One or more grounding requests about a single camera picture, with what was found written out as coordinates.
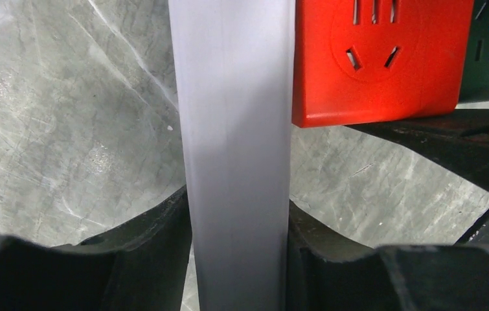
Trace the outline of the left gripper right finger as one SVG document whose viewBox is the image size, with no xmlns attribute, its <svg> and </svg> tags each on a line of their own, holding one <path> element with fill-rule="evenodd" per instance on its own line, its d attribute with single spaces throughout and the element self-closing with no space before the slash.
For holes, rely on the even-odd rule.
<svg viewBox="0 0 489 311">
<path fill-rule="evenodd" d="M 454 245 L 370 248 L 290 206 L 287 310 L 489 310 L 489 209 Z"/>
</svg>

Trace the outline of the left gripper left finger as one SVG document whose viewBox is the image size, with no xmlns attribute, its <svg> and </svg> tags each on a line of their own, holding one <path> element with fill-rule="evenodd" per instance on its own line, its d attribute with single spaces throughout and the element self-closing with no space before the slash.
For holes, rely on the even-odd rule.
<svg viewBox="0 0 489 311">
<path fill-rule="evenodd" d="M 76 245 L 0 235 L 0 310 L 179 310 L 191 240 L 186 188 Z"/>
</svg>

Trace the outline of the white power strip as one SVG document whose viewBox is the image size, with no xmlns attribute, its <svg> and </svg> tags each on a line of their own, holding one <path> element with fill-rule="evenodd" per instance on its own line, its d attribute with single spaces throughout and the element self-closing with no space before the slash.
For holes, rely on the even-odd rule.
<svg viewBox="0 0 489 311">
<path fill-rule="evenodd" d="M 283 310 L 294 1 L 170 1 L 201 310 Z"/>
</svg>

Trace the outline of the red cube plug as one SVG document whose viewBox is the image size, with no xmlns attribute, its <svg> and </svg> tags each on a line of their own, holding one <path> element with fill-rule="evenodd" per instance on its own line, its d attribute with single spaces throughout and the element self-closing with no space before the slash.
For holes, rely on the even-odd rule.
<svg viewBox="0 0 489 311">
<path fill-rule="evenodd" d="M 472 11 L 472 1 L 297 1 L 293 124 L 453 112 Z"/>
</svg>

